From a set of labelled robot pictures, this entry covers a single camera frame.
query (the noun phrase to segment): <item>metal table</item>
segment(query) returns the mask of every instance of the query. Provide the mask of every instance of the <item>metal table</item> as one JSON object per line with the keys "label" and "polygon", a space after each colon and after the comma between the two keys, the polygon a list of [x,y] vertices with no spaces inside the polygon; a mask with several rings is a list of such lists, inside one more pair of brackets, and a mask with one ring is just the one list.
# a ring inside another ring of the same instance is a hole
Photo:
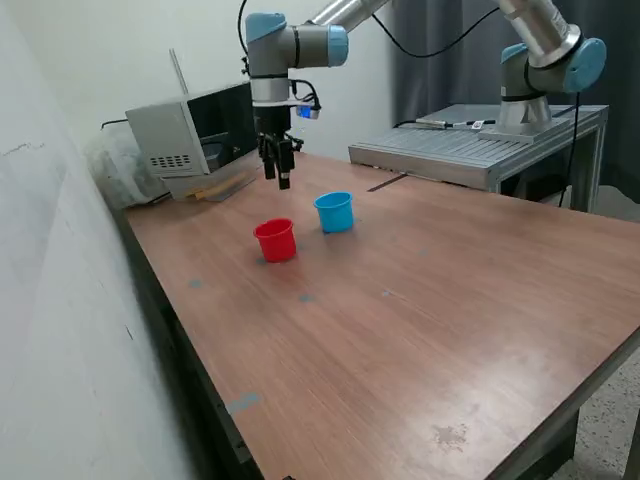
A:
{"label": "metal table", "polygon": [[[574,210],[591,212],[595,206],[608,110],[580,107],[571,182]],[[456,123],[498,118],[499,111],[498,105],[453,105],[423,118]],[[500,193],[503,181],[571,145],[575,112],[570,106],[552,106],[551,111],[566,121],[532,144],[486,140],[472,130],[406,125],[350,146],[349,154],[352,163]]]}

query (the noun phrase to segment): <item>table leg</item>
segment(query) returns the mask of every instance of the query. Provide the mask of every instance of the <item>table leg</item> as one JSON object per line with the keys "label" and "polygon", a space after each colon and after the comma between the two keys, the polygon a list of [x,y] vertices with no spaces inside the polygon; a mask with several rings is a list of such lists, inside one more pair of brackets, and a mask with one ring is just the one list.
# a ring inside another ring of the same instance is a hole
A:
{"label": "table leg", "polygon": [[606,123],[576,143],[571,185],[571,209],[592,212],[598,198]]}
{"label": "table leg", "polygon": [[633,432],[629,460],[627,460],[623,480],[640,480],[640,414],[638,414],[636,429]]}
{"label": "table leg", "polygon": [[544,480],[573,458],[580,412],[571,417],[541,453],[541,458],[518,477],[518,480]]}

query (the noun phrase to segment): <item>speckled floor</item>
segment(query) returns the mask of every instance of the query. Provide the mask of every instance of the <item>speckled floor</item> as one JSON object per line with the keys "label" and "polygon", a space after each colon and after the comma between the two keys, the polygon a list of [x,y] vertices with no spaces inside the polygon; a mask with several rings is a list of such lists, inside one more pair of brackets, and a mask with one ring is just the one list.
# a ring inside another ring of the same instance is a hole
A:
{"label": "speckled floor", "polygon": [[[595,213],[640,223],[640,205],[612,187],[600,188]],[[639,408],[640,350],[582,407],[575,458],[553,480],[621,479]]]}

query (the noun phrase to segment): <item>black cable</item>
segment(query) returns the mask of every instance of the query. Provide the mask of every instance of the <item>black cable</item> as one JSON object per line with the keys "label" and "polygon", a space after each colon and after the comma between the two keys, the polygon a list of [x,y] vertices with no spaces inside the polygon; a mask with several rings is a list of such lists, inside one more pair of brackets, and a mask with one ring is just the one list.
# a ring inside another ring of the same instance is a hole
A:
{"label": "black cable", "polygon": [[[457,126],[463,125],[463,124],[471,126],[471,125],[473,125],[474,123],[476,123],[478,121],[480,121],[480,120],[467,120],[466,122],[456,122],[456,123],[445,122],[445,123],[442,124],[444,128],[441,128],[440,130],[446,130],[447,128],[454,128],[454,127],[457,127]],[[495,120],[481,120],[481,121],[482,121],[483,125],[495,125],[496,124]],[[396,123],[393,126],[393,128],[398,128],[398,127],[401,127],[402,125],[408,125],[410,123],[414,123],[416,125],[422,125],[423,126],[422,128],[428,128],[429,127],[428,123],[418,122],[416,120],[405,120],[403,122]]]}
{"label": "black cable", "polygon": [[238,11],[238,38],[240,39],[240,45],[242,45],[242,50],[244,50],[244,54],[247,55],[247,46],[244,43],[244,38],[242,38],[242,14],[244,13],[244,7],[247,5],[247,0],[242,0],[240,4],[240,11]]}
{"label": "black cable", "polygon": [[309,93],[309,94],[305,95],[305,96],[302,98],[302,101],[309,102],[309,101],[313,100],[313,102],[314,102],[314,107],[313,107],[313,108],[314,108],[314,109],[316,109],[316,110],[320,110],[320,108],[322,108],[322,107],[320,106],[320,97],[318,97],[318,92],[316,92],[316,89],[315,89],[315,87],[311,84],[311,82],[309,82],[309,81],[307,81],[307,80],[302,80],[302,79],[300,79],[300,78],[292,78],[292,79],[291,79],[291,85],[292,85],[292,89],[293,89],[293,94],[294,94],[294,96],[295,96],[295,95],[296,95],[296,93],[297,93],[296,88],[297,88],[297,84],[298,84],[298,83],[302,83],[303,85],[306,85],[307,87],[309,87],[309,88],[311,89],[311,93]]}
{"label": "black cable", "polygon": [[562,202],[564,201],[564,194],[567,192],[567,187],[571,182],[571,165],[573,164],[573,156],[576,152],[576,142],[578,141],[578,113],[580,113],[580,93],[576,93],[576,110],[573,117],[573,140],[571,141],[571,151],[569,152],[569,165],[567,165],[567,174],[564,179],[564,188],[560,195],[560,202],[558,207],[562,208]]}
{"label": "black cable", "polygon": [[104,122],[102,124],[102,127],[100,127],[100,130],[104,130],[104,127],[106,127],[107,125],[113,125],[114,123],[125,123],[128,122],[129,120],[126,118],[123,118],[122,120],[109,120],[108,122]]}
{"label": "black cable", "polygon": [[380,25],[380,28],[382,28],[382,30],[384,30],[384,33],[387,34],[387,36],[391,39],[391,41],[394,43],[394,45],[396,47],[398,47],[400,50],[402,50],[404,53],[406,53],[407,55],[409,55],[410,57],[413,58],[431,58],[431,57],[435,57],[436,55],[440,55],[441,53],[446,52],[447,50],[449,50],[451,47],[457,45],[458,43],[460,43],[462,41],[462,39],[464,37],[466,37],[467,35],[469,35],[471,33],[471,31],[476,28],[478,25],[480,25],[480,23],[482,23],[483,20],[485,20],[486,18],[488,18],[489,16],[493,15],[494,13],[496,13],[498,10],[500,10],[499,7],[494,8],[493,10],[485,13],[482,17],[480,17],[480,19],[474,23],[473,25],[471,25],[462,35],[460,35],[458,38],[456,38],[453,42],[451,42],[449,45],[447,45],[446,47],[444,47],[441,50],[438,50],[437,52],[433,52],[433,53],[426,53],[424,55],[418,55],[416,53],[411,53],[410,51],[408,51],[407,49],[405,49],[402,45],[400,45],[400,42],[398,42],[398,40],[395,39],[395,37],[393,36],[393,34],[387,29],[387,27],[384,26],[384,23],[382,23],[380,21],[380,19],[378,17],[376,17],[375,13],[372,14],[371,16],[373,17],[373,19],[376,21],[376,23],[378,25]]}

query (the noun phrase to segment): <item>metal grate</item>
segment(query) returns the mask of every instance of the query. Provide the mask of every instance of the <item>metal grate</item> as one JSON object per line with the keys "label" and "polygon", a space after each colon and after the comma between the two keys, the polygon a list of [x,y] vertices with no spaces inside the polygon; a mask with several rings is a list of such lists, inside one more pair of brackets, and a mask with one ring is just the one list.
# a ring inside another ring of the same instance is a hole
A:
{"label": "metal grate", "polygon": [[482,140],[469,130],[429,130],[395,128],[372,143],[377,147],[392,148],[402,152],[447,157],[449,162],[490,167],[518,153],[525,144],[498,140]]}
{"label": "metal grate", "polygon": [[151,166],[163,170],[191,168],[189,155],[173,155],[168,157],[151,157]]}

